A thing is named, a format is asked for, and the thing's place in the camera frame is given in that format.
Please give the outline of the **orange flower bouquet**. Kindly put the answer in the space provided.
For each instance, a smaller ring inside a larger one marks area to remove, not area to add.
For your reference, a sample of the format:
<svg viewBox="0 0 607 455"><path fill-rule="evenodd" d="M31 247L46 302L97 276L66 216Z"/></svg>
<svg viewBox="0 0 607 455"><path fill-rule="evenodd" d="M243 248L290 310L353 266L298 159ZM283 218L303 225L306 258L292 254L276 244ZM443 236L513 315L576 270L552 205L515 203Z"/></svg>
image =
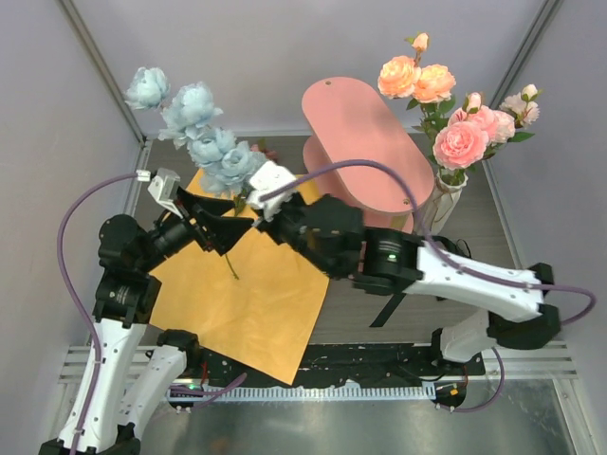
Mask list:
<svg viewBox="0 0 607 455"><path fill-rule="evenodd" d="M192 243L153 274L152 325L293 383L329 284L305 258L252 229L224 257Z"/></svg>

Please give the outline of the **small pink flower stem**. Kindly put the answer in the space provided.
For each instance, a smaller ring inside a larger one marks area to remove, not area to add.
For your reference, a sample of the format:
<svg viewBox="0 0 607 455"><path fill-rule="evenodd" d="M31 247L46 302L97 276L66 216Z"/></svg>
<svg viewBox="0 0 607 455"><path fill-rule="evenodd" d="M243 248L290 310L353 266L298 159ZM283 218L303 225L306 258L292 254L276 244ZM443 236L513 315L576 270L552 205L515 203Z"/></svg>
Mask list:
<svg viewBox="0 0 607 455"><path fill-rule="evenodd" d="M473 92L438 132L432 146L432 159L438 171L466 172L476 163L495 156L508 143L532 138L527 128L517 129L514 117L500 106L491 109L484 105L483 96Z"/></svg>

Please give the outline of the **pink rose stem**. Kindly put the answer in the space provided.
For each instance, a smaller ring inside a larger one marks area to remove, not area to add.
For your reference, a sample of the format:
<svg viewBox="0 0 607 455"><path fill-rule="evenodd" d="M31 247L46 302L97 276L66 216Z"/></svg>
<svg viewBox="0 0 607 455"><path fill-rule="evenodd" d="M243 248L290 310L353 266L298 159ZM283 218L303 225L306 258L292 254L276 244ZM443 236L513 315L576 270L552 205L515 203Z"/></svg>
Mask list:
<svg viewBox="0 0 607 455"><path fill-rule="evenodd" d="M527 128L540 117L541 109L537 98L542 93L535 84L526 85L521 92L506 97L500 109L514 117L517 129Z"/></svg>

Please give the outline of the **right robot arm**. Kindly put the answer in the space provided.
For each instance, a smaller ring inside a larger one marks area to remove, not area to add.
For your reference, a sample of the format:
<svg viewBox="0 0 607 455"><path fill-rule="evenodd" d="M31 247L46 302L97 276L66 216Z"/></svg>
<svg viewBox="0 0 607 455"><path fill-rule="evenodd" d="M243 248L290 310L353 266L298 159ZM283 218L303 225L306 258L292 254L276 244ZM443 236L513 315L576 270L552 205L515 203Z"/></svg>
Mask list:
<svg viewBox="0 0 607 455"><path fill-rule="evenodd" d="M312 204L298 193L249 204L259 217L258 229L276 244L289 245L331 279L390 297L376 327L406 295L476 307L469 318L433 331L428 360L437 373L452 373L496 346L541 349L561 331L558 309L544 302L539 288L552 277L546 264L515 271L458 257L452 265L454 252L399 230L365 227L360 209L328 194Z"/></svg>

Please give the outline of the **blue flower stem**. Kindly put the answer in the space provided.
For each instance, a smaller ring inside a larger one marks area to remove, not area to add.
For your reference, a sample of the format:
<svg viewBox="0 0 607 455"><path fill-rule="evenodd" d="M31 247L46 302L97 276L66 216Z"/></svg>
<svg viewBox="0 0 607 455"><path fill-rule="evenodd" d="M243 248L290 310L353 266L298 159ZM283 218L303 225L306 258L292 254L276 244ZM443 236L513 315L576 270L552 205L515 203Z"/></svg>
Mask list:
<svg viewBox="0 0 607 455"><path fill-rule="evenodd" d="M223 110L205 83L184 85L174 96L170 92L169 80L160 68L141 67L123 96L133 110L157 110L165 123L157 138L172 141L177 149L186 148L193 164L203 170L203 191L228 197L235 204L234 213L242 213L246 181L267 162L266 155L233 131L213 124Z"/></svg>

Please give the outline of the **black ribbon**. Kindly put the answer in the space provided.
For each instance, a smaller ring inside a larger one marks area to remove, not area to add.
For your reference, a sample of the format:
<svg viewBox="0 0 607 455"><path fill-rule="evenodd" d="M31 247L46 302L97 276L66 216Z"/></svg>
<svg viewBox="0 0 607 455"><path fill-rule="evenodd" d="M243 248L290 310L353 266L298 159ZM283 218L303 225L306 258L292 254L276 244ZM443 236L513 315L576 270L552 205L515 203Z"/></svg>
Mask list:
<svg viewBox="0 0 607 455"><path fill-rule="evenodd" d="M436 242L441 244L448 252L456 254L461 257L471 259L472 254L469 248L469 244L464 239L457 239L455 242L449 238L441 235L434 235L432 237ZM406 295L404 293L393 294L381 311L378 313L376 318L371 322L370 328L383 327L389 318L393 315L396 308L404 300Z"/></svg>

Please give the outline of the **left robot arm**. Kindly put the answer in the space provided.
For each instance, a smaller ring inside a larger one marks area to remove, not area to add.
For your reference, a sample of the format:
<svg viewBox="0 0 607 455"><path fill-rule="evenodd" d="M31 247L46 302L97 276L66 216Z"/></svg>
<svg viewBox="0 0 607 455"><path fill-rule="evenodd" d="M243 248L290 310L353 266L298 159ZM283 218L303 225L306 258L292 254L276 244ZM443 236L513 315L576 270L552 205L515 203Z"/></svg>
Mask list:
<svg viewBox="0 0 607 455"><path fill-rule="evenodd" d="M161 282L151 272L190 244L227 253L251 228L250 218L229 217L229 200L197 196L155 178L152 189L172 204L150 231L130 215L102 223L98 257L103 270L91 311L66 269L64 235L76 209L113 179L86 190L67 210L57 234L57 259L67 291L91 335L91 349L74 404L58 436L42 443L42 454L138 454L145 429L166 391L180 376L202 365L197 335L170 329L160 334L143 372L127 384L132 360L148 327Z"/></svg>

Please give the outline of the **orange rose stem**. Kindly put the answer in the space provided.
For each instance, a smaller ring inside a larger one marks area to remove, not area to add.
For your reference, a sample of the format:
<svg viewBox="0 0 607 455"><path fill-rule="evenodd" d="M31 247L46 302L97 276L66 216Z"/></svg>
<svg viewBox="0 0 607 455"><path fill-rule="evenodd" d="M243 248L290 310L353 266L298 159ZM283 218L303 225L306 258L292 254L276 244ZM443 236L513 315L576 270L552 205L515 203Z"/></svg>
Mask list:
<svg viewBox="0 0 607 455"><path fill-rule="evenodd" d="M428 33L417 33L405 41L414 50L414 56L400 55L385 63L379 70L377 89L389 100L408 99L408 110L418 107L422 115L418 130L435 139L447 125L446 114L455 104L452 90L456 79L445 65L421 65L430 46Z"/></svg>

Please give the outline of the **mauve flower stem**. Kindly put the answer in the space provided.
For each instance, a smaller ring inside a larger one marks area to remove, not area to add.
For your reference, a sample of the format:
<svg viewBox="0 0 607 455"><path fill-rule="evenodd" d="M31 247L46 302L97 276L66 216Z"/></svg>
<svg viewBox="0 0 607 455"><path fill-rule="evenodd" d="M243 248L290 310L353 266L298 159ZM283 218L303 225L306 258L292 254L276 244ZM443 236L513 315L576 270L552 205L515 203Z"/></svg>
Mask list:
<svg viewBox="0 0 607 455"><path fill-rule="evenodd" d="M265 140L263 137L262 137L262 138L261 138L261 139L260 139L260 140L259 140L257 143L253 144L253 145L250 147L250 149L251 149L253 152L262 153L262 154L265 156L265 158L266 158L266 159L268 159L268 160L270 160L270 161L273 161L273 162L274 162L274 163L276 163L276 164L278 164L278 163L279 163L278 154L277 154L275 151L270 150L270 149L267 147L266 140ZM245 209L245 207L246 207L246 197L245 197L245 195L244 195L244 194L241 192L241 193L239 193L239 194L235 195L235 196L232 198L232 201L233 201L233 202L234 202L234 204L235 204L235 207L234 207L234 215L235 215L235 216L239 216L239 215L240 215L240 214L241 214L241 213L244 211L244 209ZM238 276L238 274L236 273L236 270L234 269L234 267L233 267L233 265L232 265L232 263L231 263L231 261L230 261L230 258L228 257L228 255L225 255L225 258L226 258L227 264L228 264L228 266L229 266L229 268L230 268L230 272L231 272L231 274L232 274L233 278L234 278L235 280L238 280L238 279L239 279L239 276Z"/></svg>

